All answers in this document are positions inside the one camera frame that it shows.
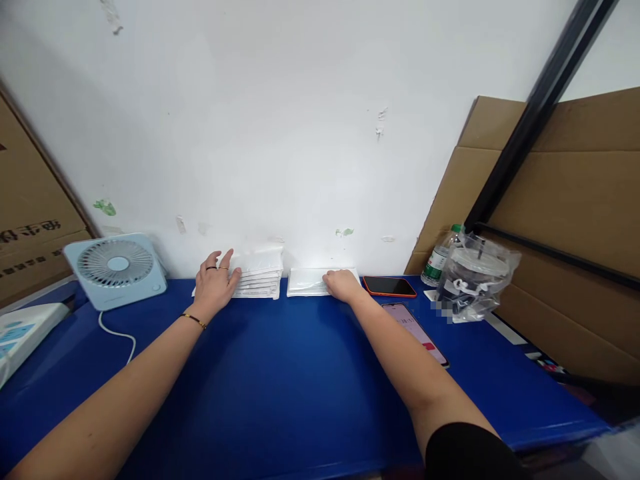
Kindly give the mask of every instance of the gold bracelet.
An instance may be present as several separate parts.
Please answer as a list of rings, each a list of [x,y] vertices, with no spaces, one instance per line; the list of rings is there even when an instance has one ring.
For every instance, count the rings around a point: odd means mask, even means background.
[[[192,320],[194,320],[194,321],[198,322],[198,323],[200,324],[200,326],[202,327],[202,330],[206,330],[206,329],[207,329],[207,326],[206,326],[204,323],[202,323],[200,320],[198,320],[196,317],[194,317],[193,315],[190,315],[190,314],[188,314],[188,313],[183,313],[183,314],[182,314],[182,315],[180,315],[180,316],[181,316],[181,317],[190,318],[190,319],[192,319]]]

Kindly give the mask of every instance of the phone screen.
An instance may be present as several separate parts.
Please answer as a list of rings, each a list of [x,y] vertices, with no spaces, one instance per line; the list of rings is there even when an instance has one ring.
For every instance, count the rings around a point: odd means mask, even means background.
[[[391,316],[395,318],[396,322],[406,328],[410,334],[417,338],[429,353],[433,355],[433,358],[438,360],[440,365],[445,368],[449,366],[449,361],[445,358],[442,352],[438,350],[438,347],[434,345],[427,333],[422,329],[404,303],[388,303],[386,305],[382,305],[382,308],[389,312]]]
[[[371,293],[386,293],[388,295],[410,295],[414,297],[413,290],[405,279],[385,277],[364,277],[365,284]]]

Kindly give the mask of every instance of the light blue fan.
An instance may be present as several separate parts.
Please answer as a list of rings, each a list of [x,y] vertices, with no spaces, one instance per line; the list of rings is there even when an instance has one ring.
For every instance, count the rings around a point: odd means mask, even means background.
[[[165,270],[142,233],[70,243],[64,252],[98,311],[128,305],[167,289]]]

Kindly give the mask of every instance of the water bottle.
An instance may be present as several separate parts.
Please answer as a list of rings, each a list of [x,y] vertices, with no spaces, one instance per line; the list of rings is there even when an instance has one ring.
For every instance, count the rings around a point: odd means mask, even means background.
[[[440,275],[442,274],[442,267],[445,266],[447,256],[449,255],[449,247],[452,243],[459,242],[458,234],[462,232],[462,225],[456,223],[451,226],[451,230],[443,232],[438,237],[435,247],[431,252],[429,261],[425,265],[425,269],[420,275],[420,279],[423,283],[426,283],[430,287],[437,287]]]

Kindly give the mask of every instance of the hand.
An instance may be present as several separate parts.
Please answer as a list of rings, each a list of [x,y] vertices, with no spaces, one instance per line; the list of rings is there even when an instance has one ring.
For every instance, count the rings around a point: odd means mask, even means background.
[[[200,265],[200,271],[195,276],[195,298],[193,305],[186,313],[198,318],[204,324],[208,324],[213,316],[222,310],[231,300],[242,270],[236,268],[228,277],[229,261],[233,255],[233,249],[229,250],[216,267],[218,257],[222,252],[215,251]]]
[[[331,296],[345,303],[351,303],[367,293],[349,270],[329,270],[322,280],[327,284]]]

